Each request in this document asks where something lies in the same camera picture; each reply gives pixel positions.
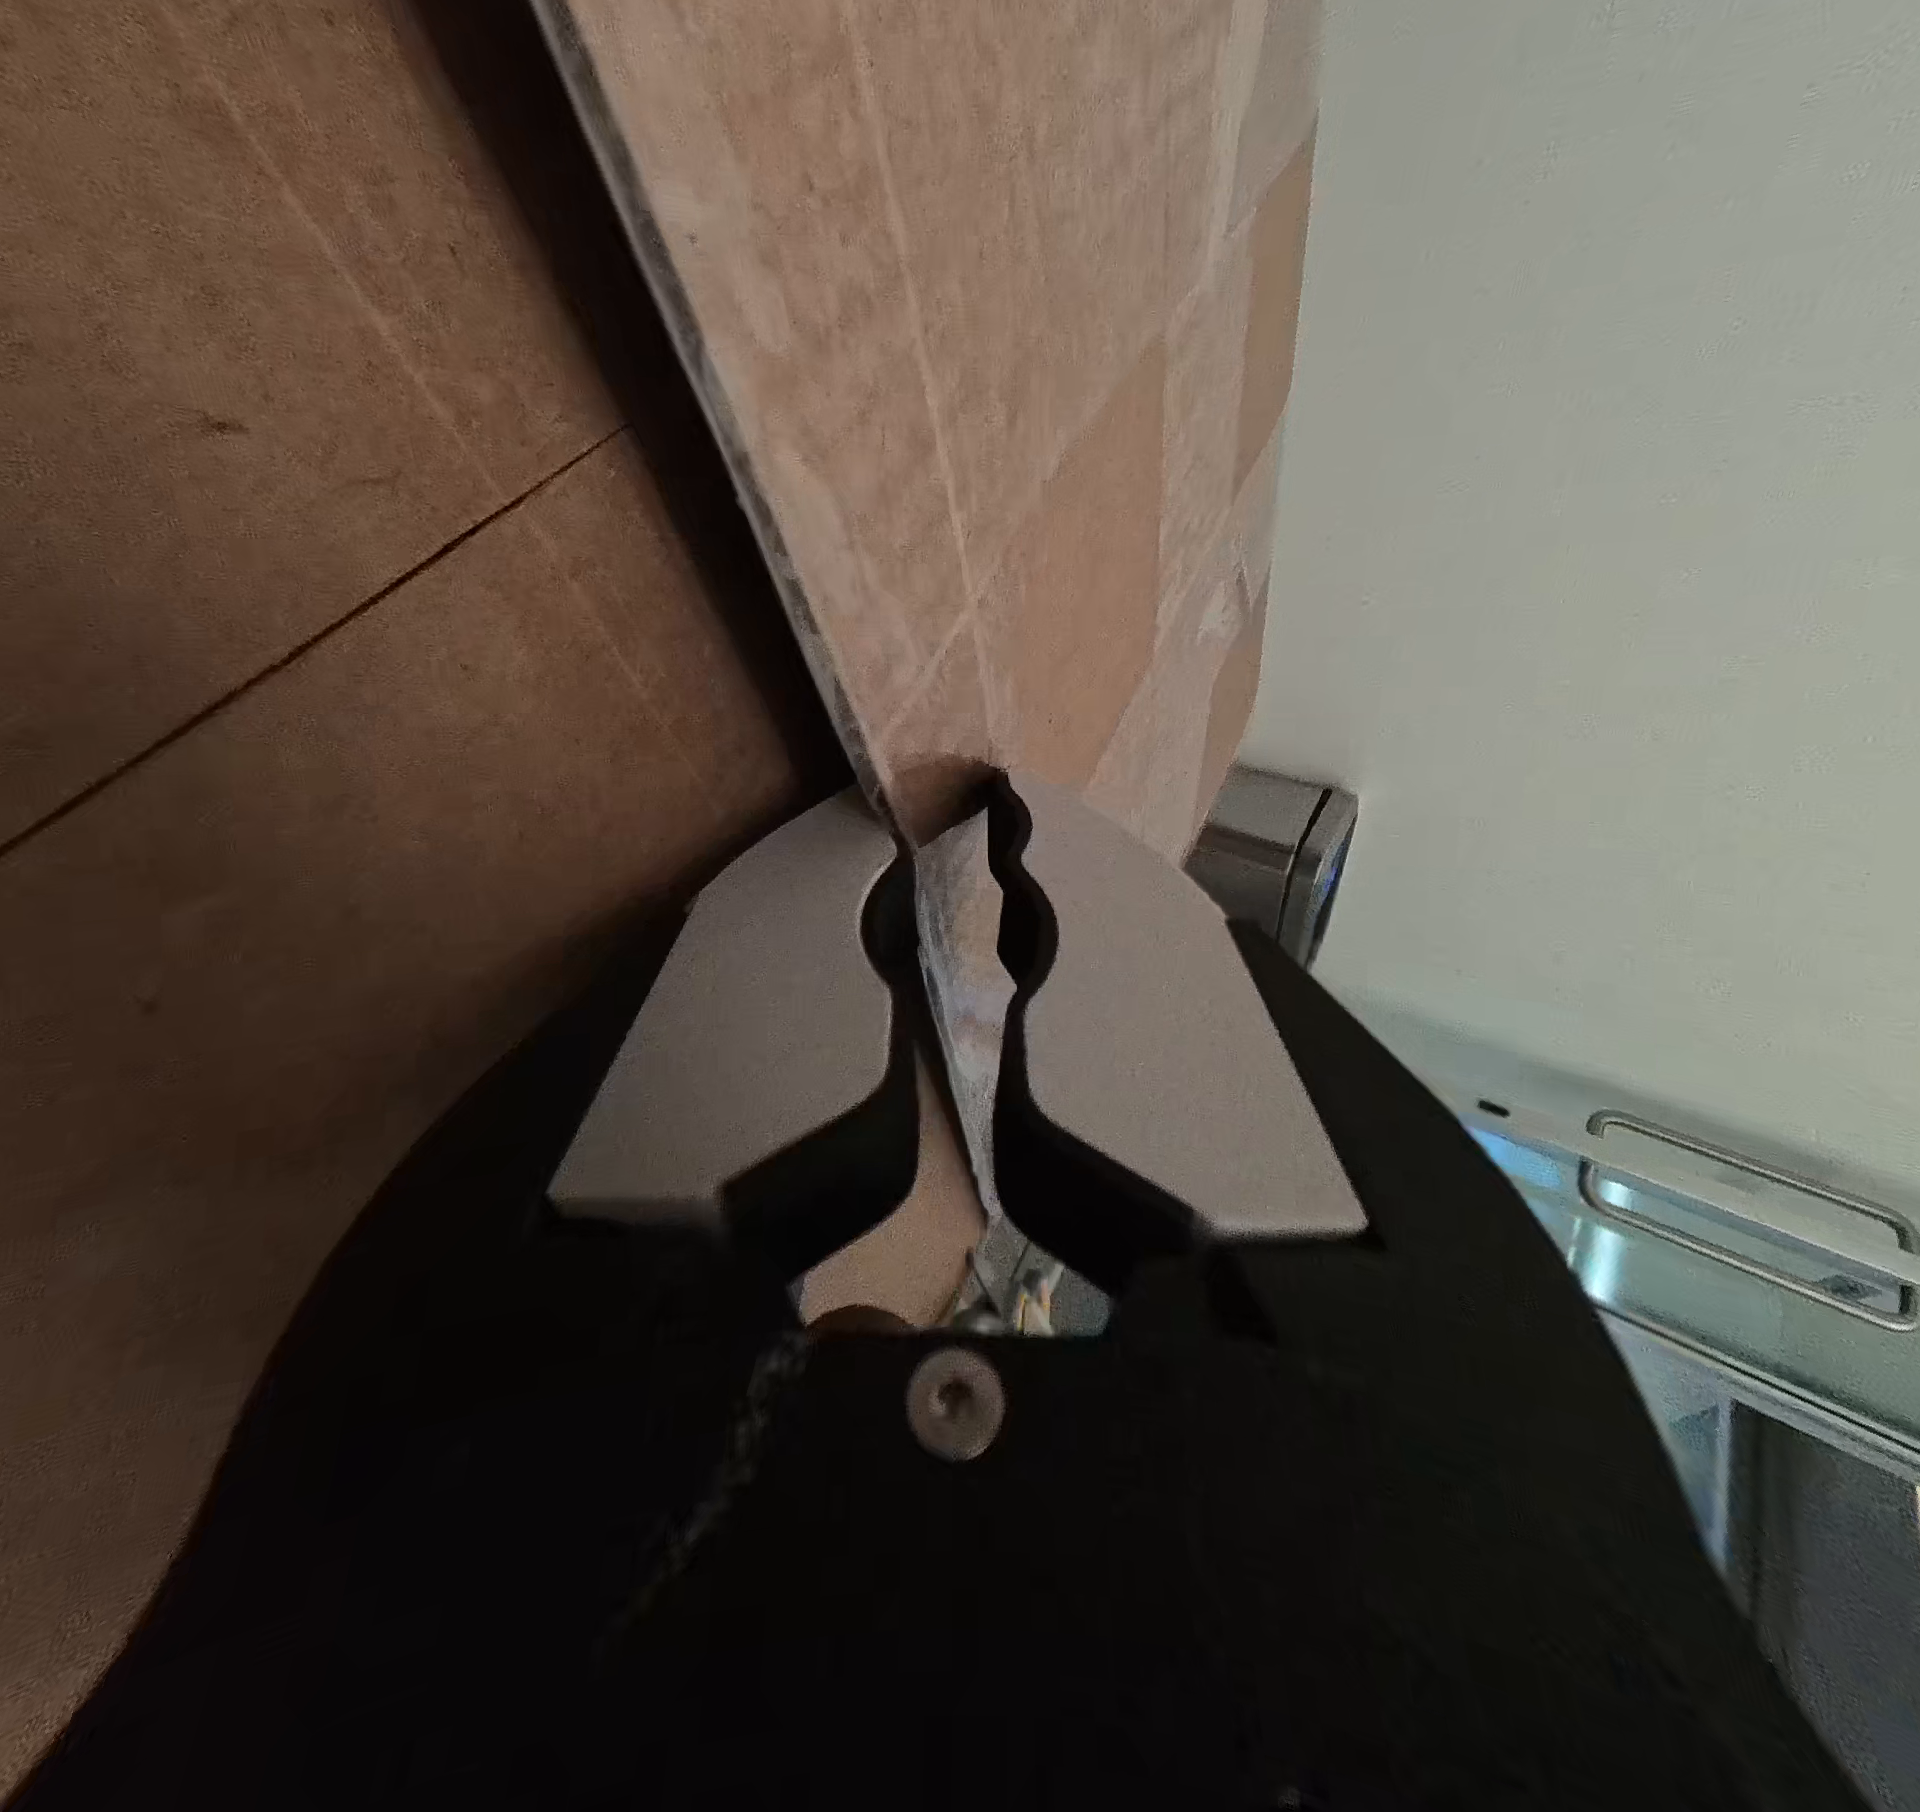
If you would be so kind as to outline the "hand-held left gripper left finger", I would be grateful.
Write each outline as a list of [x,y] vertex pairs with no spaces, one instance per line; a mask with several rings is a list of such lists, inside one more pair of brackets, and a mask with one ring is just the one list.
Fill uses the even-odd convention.
[[805,1280],[911,1196],[919,999],[911,859],[861,793],[824,798],[694,899],[550,1206]]

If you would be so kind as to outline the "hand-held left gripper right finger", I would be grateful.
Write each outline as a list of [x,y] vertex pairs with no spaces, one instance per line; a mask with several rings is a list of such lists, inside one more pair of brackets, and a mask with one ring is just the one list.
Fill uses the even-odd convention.
[[1079,795],[989,795],[1000,1213],[1113,1303],[1215,1249],[1348,1246],[1368,1216],[1225,916]]

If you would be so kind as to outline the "large brown cardboard box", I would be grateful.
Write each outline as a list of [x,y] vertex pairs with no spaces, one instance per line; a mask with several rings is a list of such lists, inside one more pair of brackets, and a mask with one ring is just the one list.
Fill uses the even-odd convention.
[[4,0],[4,1792],[738,846],[1246,731],[1324,0]]

